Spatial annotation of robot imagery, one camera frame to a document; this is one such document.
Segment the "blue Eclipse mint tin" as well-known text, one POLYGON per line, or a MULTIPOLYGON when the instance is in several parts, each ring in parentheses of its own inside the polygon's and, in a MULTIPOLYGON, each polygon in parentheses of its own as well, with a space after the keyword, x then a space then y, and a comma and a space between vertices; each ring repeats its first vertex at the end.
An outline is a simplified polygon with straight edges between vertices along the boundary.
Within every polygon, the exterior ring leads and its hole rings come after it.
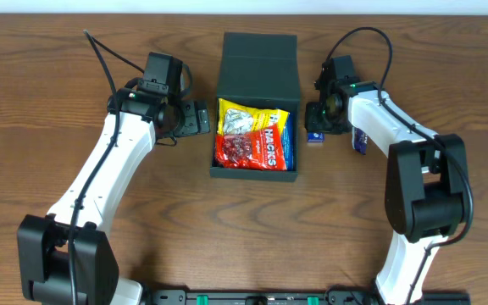
POLYGON ((320 132, 308 132, 308 143, 323 143, 324 142, 324 134, 320 132))

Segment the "dark purple chocolate bar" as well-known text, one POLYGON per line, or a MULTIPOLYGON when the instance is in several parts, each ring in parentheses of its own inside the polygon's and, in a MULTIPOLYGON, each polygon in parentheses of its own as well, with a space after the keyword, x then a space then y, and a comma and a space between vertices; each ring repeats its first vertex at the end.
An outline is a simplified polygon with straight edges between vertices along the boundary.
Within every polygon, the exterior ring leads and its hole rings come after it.
POLYGON ((359 128, 353 127, 352 128, 352 148, 362 154, 365 155, 368 147, 368 135, 364 133, 359 128))

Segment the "blue cookie pack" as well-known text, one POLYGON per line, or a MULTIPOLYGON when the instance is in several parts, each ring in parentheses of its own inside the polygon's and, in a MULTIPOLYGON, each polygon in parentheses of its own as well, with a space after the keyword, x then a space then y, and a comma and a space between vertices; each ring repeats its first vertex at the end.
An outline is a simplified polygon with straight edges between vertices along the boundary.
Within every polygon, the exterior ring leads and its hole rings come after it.
POLYGON ((292 171, 293 164, 294 164, 293 117, 294 115, 292 113, 289 113, 280 137, 282 141, 282 147, 283 147, 283 153, 284 153, 284 159, 286 162, 287 171, 292 171))

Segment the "red Hacks candy bag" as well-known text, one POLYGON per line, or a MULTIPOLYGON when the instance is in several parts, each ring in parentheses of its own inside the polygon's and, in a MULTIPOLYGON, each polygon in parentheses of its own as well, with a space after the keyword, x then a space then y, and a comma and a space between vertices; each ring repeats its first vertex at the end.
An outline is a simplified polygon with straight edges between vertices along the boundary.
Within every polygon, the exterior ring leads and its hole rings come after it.
POLYGON ((277 125, 240 135, 217 135, 215 160, 224 168, 286 171, 277 125))

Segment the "yellow Hacks candy bag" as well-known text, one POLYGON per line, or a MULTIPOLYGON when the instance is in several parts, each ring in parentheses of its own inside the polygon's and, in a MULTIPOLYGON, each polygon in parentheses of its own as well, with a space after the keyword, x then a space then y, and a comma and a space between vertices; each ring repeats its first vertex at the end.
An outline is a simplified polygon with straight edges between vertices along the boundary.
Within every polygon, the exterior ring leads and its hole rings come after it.
POLYGON ((217 133, 221 136, 241 135, 277 125, 283 131, 290 113, 282 109, 246 107, 219 98, 219 121, 217 133))

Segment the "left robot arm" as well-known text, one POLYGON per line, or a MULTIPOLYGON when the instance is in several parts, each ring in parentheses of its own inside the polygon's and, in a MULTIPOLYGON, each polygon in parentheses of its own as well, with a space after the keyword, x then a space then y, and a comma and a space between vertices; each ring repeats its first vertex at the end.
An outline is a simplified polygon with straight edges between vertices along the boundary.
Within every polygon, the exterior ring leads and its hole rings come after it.
POLYGON ((140 77, 108 99, 102 134, 69 189, 17 230, 24 298, 42 304, 150 304, 152 293, 126 279, 108 237, 130 180, 155 144, 209 131, 206 104, 188 99, 181 60, 150 53, 140 77))

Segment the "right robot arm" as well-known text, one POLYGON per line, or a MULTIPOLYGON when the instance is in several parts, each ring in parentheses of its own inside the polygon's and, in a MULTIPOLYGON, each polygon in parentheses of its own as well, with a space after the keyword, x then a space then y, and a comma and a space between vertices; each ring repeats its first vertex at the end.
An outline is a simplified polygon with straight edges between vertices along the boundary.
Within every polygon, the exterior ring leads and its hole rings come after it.
POLYGON ((307 131, 351 133, 354 150, 361 152, 372 141, 387 157, 385 213, 393 236, 374 292, 360 302, 468 304, 466 293, 422 290, 434 256, 469 221, 462 139, 421 126, 381 85, 361 81, 350 56, 325 60, 314 87, 319 100, 306 107, 307 131))

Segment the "dark green open box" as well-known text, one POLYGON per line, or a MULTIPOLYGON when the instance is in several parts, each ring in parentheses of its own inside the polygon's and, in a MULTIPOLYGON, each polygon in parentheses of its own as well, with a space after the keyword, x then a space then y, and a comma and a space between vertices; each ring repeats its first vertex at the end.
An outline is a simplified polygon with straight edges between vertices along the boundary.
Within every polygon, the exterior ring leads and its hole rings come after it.
POLYGON ((215 98, 253 108, 278 108, 292 115, 293 164, 287 171, 228 169, 212 158, 213 178, 293 182, 299 165, 299 111, 301 87, 297 63, 297 36, 224 33, 215 98))

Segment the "black mounting rail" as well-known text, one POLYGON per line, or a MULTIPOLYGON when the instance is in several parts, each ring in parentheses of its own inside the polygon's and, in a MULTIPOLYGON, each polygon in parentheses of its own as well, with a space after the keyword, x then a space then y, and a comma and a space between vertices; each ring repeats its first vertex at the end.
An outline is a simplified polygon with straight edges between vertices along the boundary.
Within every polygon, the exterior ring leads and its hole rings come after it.
POLYGON ((349 289, 329 290, 324 293, 296 292, 186 292, 158 290, 150 292, 141 301, 147 305, 378 305, 384 304, 368 291, 349 289))

